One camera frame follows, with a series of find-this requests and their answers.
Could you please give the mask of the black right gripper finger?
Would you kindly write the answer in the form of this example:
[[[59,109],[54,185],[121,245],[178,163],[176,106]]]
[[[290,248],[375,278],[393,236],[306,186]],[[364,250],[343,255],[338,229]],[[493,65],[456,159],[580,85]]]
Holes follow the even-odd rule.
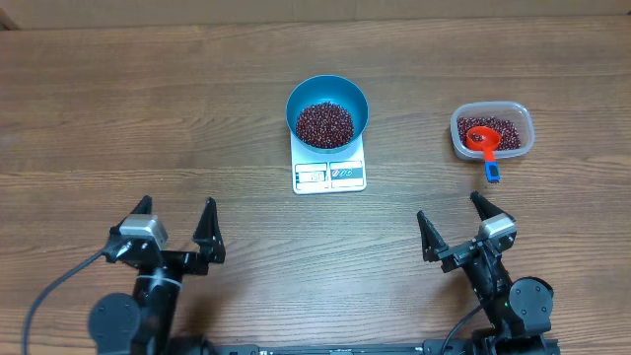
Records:
[[[423,260],[428,262],[440,261],[442,259],[441,253],[448,250],[449,246],[423,211],[417,213],[417,220],[421,232]]]
[[[504,210],[502,210],[501,208],[499,208],[498,206],[490,202],[488,199],[486,199],[482,194],[480,194],[476,190],[470,193],[469,198],[471,202],[473,203],[477,211],[477,214],[482,221],[499,216],[501,214],[505,214],[513,222],[516,221],[516,219],[511,214],[509,214],[508,212],[505,212]]]

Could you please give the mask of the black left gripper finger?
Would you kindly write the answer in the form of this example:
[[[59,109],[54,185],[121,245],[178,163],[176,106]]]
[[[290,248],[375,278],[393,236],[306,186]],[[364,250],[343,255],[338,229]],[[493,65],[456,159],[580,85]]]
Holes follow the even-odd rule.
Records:
[[[212,197],[206,199],[192,239],[199,246],[199,254],[208,263],[225,262],[226,249],[219,228],[217,204]]]
[[[131,210],[128,216],[141,214],[141,215],[149,215],[152,212],[152,197],[149,195],[144,195],[142,199],[138,202],[138,204]],[[109,233],[111,235],[119,235],[119,229],[122,226],[125,218],[123,218],[118,224],[112,226],[109,229]]]

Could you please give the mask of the red measuring scoop blue handle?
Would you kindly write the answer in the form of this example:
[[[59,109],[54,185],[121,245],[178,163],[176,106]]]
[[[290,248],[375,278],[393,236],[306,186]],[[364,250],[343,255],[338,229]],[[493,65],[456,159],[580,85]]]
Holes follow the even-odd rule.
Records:
[[[501,180],[499,166],[495,159],[495,151],[501,142],[501,135],[486,126],[474,126],[465,135],[466,147],[471,151],[482,153],[486,179],[490,183]]]

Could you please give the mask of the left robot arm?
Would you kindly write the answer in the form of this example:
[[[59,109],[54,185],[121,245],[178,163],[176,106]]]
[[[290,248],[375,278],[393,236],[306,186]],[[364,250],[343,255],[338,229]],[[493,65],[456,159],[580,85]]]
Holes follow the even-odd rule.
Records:
[[[193,233],[197,251],[168,250],[168,233],[144,196],[109,230],[103,256],[138,271],[133,293],[112,293],[93,306],[88,331],[99,354],[214,354],[203,335],[171,337],[178,295],[186,275],[205,276],[225,261],[216,201],[208,197]]]

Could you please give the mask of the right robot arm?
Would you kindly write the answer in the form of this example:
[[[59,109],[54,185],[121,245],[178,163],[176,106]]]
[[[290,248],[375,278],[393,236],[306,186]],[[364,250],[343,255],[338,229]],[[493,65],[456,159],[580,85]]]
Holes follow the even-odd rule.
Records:
[[[558,354],[551,330],[553,288],[538,277],[512,280],[502,253],[516,240],[515,218],[477,191],[470,193],[481,224],[477,235],[449,246],[423,212],[417,213],[423,259],[439,262],[445,273],[461,269],[479,305],[443,339],[427,339],[424,354]]]

